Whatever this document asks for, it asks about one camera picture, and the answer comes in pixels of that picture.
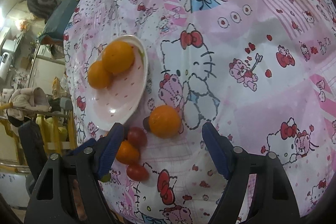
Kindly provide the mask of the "green grape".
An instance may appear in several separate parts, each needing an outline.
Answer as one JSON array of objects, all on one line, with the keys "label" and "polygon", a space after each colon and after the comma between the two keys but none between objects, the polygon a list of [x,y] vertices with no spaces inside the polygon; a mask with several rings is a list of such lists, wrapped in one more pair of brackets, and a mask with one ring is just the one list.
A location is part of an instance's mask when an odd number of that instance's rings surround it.
[{"label": "green grape", "polygon": [[110,182],[111,179],[111,174],[107,173],[104,176],[102,176],[102,178],[100,179],[101,182]]}]

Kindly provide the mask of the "small mandarin orange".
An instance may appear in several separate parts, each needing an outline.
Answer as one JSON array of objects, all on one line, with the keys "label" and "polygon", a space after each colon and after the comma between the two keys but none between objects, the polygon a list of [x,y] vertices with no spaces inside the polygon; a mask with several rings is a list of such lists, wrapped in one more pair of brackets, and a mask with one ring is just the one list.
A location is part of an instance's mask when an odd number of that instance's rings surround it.
[{"label": "small mandarin orange", "polygon": [[94,89],[104,89],[111,85],[113,75],[105,68],[101,60],[92,63],[88,69],[88,83]]},{"label": "small mandarin orange", "polygon": [[116,160],[122,164],[130,165],[137,164],[139,159],[139,150],[132,146],[128,140],[122,141],[116,154]]},{"label": "small mandarin orange", "polygon": [[181,127],[181,118],[175,108],[169,105],[156,107],[149,116],[150,132],[161,139],[175,137]]}]

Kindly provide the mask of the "red cherry tomato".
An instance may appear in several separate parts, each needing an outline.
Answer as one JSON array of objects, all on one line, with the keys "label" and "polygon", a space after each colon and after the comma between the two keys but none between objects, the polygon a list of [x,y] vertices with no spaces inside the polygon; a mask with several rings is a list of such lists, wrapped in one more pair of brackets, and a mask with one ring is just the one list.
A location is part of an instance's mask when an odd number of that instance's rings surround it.
[{"label": "red cherry tomato", "polygon": [[139,127],[130,127],[127,132],[128,142],[135,148],[141,148],[146,146],[147,137],[143,129]]},{"label": "red cherry tomato", "polygon": [[146,181],[149,178],[149,173],[146,168],[139,164],[128,165],[126,174],[133,181]]}]

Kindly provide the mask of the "dark purple grape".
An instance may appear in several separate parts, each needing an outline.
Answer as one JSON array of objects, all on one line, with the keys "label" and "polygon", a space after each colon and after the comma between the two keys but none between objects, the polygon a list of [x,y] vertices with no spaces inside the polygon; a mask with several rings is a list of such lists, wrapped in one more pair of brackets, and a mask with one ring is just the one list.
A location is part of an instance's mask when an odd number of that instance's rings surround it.
[{"label": "dark purple grape", "polygon": [[150,125],[149,125],[149,117],[146,117],[143,119],[143,128],[147,131],[147,132],[151,132],[150,130]]}]

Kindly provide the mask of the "large orange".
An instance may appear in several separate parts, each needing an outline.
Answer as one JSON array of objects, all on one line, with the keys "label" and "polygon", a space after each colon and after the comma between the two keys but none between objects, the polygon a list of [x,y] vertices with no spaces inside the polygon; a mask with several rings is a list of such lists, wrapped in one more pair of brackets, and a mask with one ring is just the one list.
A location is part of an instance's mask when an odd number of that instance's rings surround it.
[{"label": "large orange", "polygon": [[127,71],[135,61],[132,46],[124,41],[111,42],[102,53],[104,68],[113,75]]}]

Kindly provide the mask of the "yellow wooden rack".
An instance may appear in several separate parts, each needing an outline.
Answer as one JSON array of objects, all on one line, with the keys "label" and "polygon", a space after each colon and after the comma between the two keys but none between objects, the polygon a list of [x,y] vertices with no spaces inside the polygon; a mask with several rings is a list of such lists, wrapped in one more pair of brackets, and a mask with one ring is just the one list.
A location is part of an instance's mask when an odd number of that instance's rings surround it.
[{"label": "yellow wooden rack", "polygon": [[[12,126],[5,111],[11,104],[1,105],[1,168],[13,173],[29,173],[18,129]],[[43,139],[43,148],[47,155],[57,152],[61,155],[77,147],[74,111],[62,110],[60,113],[30,111],[21,109],[38,124]]]}]

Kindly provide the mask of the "pink plush garment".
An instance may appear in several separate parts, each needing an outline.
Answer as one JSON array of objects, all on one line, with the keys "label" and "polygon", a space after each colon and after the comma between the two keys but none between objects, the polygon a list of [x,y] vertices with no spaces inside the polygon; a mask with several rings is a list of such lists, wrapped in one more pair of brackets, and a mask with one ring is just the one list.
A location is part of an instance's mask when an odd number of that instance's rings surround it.
[{"label": "pink plush garment", "polygon": [[26,111],[49,112],[51,106],[43,89],[22,88],[17,89],[9,97],[8,103],[11,105],[6,110],[7,115],[19,121],[23,121]]}]

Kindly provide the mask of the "pink strawberry ceramic plate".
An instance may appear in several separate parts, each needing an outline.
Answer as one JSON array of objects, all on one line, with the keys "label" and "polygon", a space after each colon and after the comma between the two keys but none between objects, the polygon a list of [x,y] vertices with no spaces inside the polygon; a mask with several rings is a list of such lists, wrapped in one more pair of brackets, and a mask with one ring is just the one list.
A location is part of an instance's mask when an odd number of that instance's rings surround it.
[{"label": "pink strawberry ceramic plate", "polygon": [[123,35],[116,41],[130,44],[135,55],[131,68],[116,76],[104,89],[90,86],[85,91],[85,113],[99,129],[109,131],[116,123],[125,124],[137,110],[145,91],[149,62],[143,42],[134,35]]}]

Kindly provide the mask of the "pink Hello Kitty bedsheet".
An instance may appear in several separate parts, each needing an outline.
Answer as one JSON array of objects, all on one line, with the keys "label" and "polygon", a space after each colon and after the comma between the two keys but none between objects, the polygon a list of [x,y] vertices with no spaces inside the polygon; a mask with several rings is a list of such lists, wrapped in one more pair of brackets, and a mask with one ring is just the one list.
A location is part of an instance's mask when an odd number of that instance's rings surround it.
[{"label": "pink Hello Kitty bedsheet", "polygon": [[77,141],[104,135],[85,113],[87,72],[121,35],[143,41],[145,92],[129,121],[177,110],[174,139],[147,136],[135,182],[115,162],[102,191],[133,223],[207,223],[226,187],[202,139],[211,122],[250,153],[275,152],[305,217],[335,175],[335,6],[331,0],[79,0],[64,31]]}]

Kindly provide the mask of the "teal chair back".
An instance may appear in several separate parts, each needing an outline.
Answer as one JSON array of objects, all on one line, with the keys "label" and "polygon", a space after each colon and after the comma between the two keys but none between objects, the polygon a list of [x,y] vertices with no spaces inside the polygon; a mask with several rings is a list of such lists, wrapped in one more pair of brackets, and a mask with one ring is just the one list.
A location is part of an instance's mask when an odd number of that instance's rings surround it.
[{"label": "teal chair back", "polygon": [[38,42],[40,42],[41,45],[63,42],[64,31],[71,21],[71,16],[77,4],[77,0],[62,0],[47,21],[41,35],[38,37]]}]

